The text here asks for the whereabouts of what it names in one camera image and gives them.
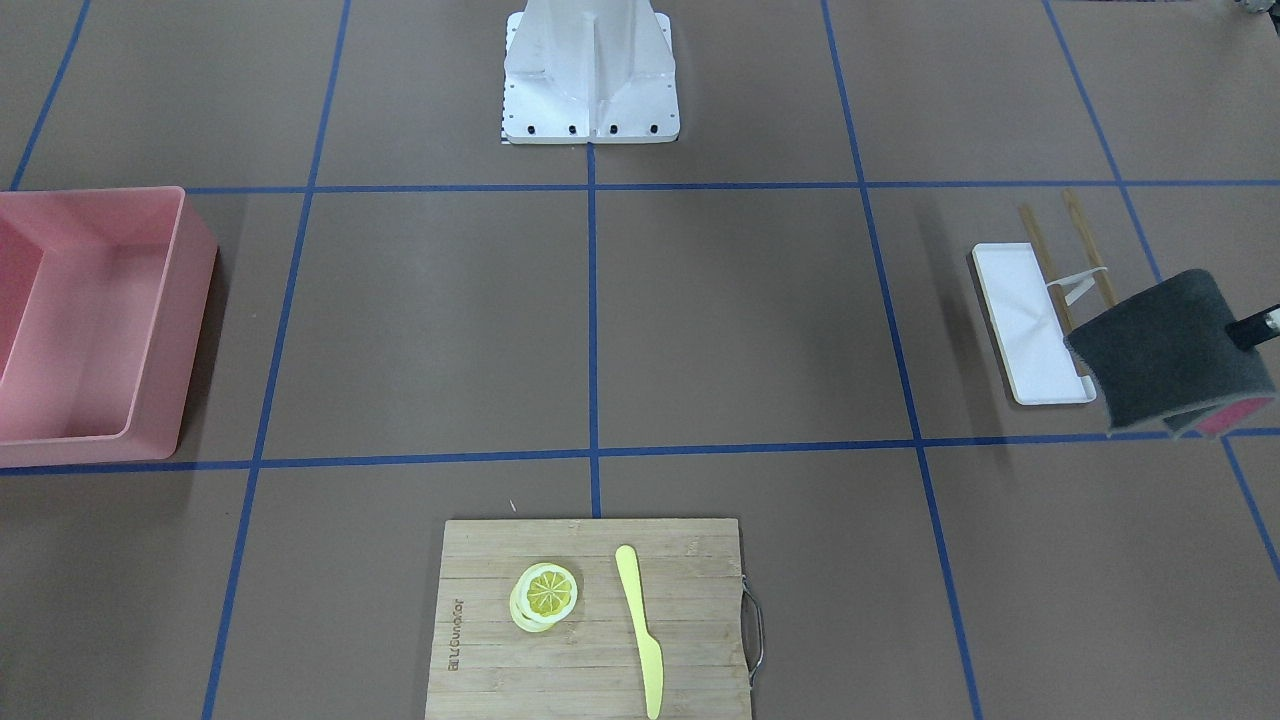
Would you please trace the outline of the dark grey cleaning cloth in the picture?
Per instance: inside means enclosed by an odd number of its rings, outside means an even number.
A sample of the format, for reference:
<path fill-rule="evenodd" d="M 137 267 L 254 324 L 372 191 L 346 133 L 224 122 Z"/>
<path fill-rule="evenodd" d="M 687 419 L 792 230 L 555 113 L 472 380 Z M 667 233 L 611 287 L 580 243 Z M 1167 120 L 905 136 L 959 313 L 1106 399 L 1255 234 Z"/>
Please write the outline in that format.
<path fill-rule="evenodd" d="M 1220 437 L 1277 401 L 1257 348 L 1242 352 L 1217 281 L 1189 269 L 1116 304 L 1065 337 L 1100 388 L 1108 433 L 1161 424 Z"/>

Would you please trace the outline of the white rectangular tray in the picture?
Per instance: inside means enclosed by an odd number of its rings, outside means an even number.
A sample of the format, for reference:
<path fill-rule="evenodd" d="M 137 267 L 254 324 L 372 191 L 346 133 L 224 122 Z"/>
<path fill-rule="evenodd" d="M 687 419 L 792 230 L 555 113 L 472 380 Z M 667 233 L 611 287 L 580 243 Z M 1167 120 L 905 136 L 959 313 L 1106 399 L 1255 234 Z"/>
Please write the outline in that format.
<path fill-rule="evenodd" d="M 1076 368 L 1050 291 L 1064 290 L 1071 305 L 1094 287 L 1103 268 L 1047 281 L 1027 242 L 978 243 L 972 260 L 1012 400 L 1021 406 L 1094 401 L 1093 378 Z"/>

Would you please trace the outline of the yellow plastic knife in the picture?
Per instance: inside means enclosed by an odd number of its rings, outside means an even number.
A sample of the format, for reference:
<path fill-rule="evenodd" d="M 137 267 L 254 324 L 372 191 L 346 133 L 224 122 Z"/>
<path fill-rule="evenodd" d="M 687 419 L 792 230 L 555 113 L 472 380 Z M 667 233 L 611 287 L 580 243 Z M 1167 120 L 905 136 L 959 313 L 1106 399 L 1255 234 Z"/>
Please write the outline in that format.
<path fill-rule="evenodd" d="M 643 578 L 636 550 L 631 544 L 621 544 L 614 551 L 614 565 L 623 589 L 636 641 L 643 676 L 645 715 L 646 719 L 658 719 L 664 703 L 666 665 L 660 643 L 648 626 Z"/>

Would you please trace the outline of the yellow lemon slice toy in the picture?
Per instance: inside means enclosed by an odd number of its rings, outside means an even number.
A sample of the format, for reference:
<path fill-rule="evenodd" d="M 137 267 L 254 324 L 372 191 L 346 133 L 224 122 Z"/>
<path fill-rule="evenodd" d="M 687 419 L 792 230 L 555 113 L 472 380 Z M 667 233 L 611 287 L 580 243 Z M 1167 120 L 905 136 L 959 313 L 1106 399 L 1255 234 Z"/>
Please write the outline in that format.
<path fill-rule="evenodd" d="M 543 633 L 564 620 L 576 607 L 579 583 L 567 568 L 553 562 L 524 570 L 508 600 L 511 620 L 527 633 Z"/>

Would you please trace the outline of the bamboo cutting board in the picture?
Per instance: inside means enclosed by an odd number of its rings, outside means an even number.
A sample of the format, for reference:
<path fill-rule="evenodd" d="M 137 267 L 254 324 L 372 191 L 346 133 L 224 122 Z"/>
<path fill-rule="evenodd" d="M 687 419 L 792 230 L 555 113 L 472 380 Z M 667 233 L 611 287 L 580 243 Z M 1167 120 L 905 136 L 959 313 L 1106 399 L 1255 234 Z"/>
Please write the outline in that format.
<path fill-rule="evenodd" d="M 750 719 L 741 533 L 731 518 L 451 520 L 443 532 L 429 719 L 645 719 L 643 676 L 614 551 L 639 557 L 660 643 L 660 719 Z M 550 630 L 511 620 L 534 564 L 567 568 L 575 610 Z"/>

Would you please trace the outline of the pink plastic bin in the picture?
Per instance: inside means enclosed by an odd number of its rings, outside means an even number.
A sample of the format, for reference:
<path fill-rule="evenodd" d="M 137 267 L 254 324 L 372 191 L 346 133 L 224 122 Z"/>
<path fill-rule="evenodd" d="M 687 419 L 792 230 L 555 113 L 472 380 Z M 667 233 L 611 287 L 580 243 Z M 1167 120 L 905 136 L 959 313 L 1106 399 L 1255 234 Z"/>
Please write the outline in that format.
<path fill-rule="evenodd" d="M 170 457 L 218 242 L 178 186 L 6 191 L 1 464 Z"/>

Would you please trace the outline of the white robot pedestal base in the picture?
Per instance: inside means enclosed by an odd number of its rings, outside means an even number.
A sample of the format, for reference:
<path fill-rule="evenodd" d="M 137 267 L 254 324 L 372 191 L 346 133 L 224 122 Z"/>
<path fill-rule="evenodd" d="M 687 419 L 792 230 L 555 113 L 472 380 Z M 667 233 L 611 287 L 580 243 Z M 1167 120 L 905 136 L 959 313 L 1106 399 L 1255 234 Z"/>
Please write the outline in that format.
<path fill-rule="evenodd" d="M 529 1 L 506 19 L 500 138 L 669 143 L 681 135 L 671 19 L 649 1 Z"/>

